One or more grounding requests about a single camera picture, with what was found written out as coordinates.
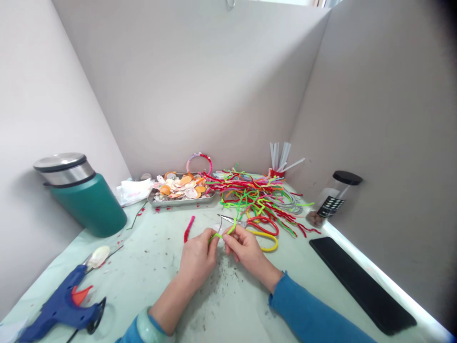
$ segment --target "black pad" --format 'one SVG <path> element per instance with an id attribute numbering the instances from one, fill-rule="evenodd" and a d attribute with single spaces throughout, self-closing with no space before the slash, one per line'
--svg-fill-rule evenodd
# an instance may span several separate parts
<path id="1" fill-rule="evenodd" d="M 332 238 L 314 239 L 309 244 L 383 333 L 392 336 L 417 324 Z"/>

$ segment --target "blue sleeve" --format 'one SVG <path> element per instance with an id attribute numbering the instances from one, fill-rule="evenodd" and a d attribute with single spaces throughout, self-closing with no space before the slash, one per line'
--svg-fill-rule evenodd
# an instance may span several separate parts
<path id="1" fill-rule="evenodd" d="M 375 343 L 366 333 L 294 282 L 287 273 L 268 303 L 305 343 Z"/>
<path id="2" fill-rule="evenodd" d="M 116 343 L 173 343 L 175 336 L 167 336 L 160 325 L 148 314 L 148 308 L 139 313 L 123 337 Z"/>

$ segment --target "yellow scissors handle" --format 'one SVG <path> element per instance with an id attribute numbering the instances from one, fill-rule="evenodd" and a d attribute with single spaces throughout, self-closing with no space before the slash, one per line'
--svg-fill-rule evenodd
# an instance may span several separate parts
<path id="1" fill-rule="evenodd" d="M 256 212 L 256 209 L 251 206 L 251 208 L 246 212 L 246 215 L 248 216 L 248 219 L 251 219 L 251 216 L 249 215 L 249 211 L 252 210 L 254 212 L 254 214 L 256 215 L 257 217 L 257 212 Z"/>
<path id="2" fill-rule="evenodd" d="M 256 236 L 262 236 L 262 237 L 268 238 L 268 239 L 272 240 L 273 242 L 275 242 L 275 245 L 272 248 L 260 247 L 263 252 L 272 252 L 278 248 L 278 240 L 276 239 L 275 236 L 269 235 L 268 233 L 259 232 L 259 231 L 251 231 L 251 230 L 248 230 L 248 231 L 255 234 Z"/>

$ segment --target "right hand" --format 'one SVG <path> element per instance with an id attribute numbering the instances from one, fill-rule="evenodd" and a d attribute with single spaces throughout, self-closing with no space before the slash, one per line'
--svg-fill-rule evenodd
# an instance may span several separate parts
<path id="1" fill-rule="evenodd" d="M 273 294 L 283 273 L 265 257 L 253 233 L 237 225 L 227 235 L 230 228 L 231 226 L 222 235 L 227 256 L 232 254 L 236 262 L 241 262 Z"/>

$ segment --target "pink ring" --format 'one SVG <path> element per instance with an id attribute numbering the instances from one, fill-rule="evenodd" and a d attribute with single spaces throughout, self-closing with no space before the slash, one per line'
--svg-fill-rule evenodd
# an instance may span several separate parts
<path id="1" fill-rule="evenodd" d="M 194 176 L 189 172 L 189 165 L 190 165 L 190 161 L 191 161 L 193 158 L 198 157 L 198 156 L 199 156 L 199 157 L 204 157 L 204 158 L 206 158 L 206 159 L 208 160 L 208 162 L 209 162 L 209 173 L 208 173 L 208 174 L 211 175 L 211 172 L 213 171 L 213 162 L 211 162 L 211 158 L 208 157 L 208 156 L 205 155 L 205 154 L 202 154 L 201 152 L 199 152 L 198 154 L 195 153 L 195 154 L 193 154 L 193 155 L 187 160 L 187 163 L 186 163 L 187 174 L 189 174 L 189 176 L 190 176 L 193 180 L 195 180 L 195 178 L 194 178 Z"/>

